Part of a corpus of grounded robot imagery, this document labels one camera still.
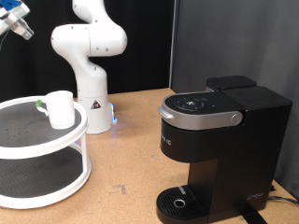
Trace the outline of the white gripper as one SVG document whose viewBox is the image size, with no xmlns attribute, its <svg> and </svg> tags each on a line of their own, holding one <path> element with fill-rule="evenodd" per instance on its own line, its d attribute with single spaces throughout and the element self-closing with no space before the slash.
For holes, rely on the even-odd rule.
<svg viewBox="0 0 299 224">
<path fill-rule="evenodd" d="M 24 20 L 29 12 L 29 7 L 24 3 L 0 3 L 0 35 L 11 30 L 29 40 L 34 35 Z"/>
</svg>

